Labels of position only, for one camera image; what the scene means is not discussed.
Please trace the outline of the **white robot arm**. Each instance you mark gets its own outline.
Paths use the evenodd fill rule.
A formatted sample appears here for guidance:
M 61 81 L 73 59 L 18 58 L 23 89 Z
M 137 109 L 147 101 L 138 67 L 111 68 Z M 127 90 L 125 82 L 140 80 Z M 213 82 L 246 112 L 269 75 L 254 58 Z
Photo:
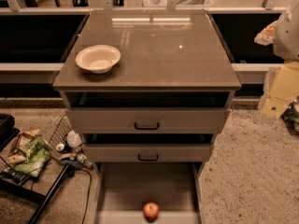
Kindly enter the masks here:
M 299 0 L 292 0 L 279 16 L 273 49 L 284 60 L 299 61 Z

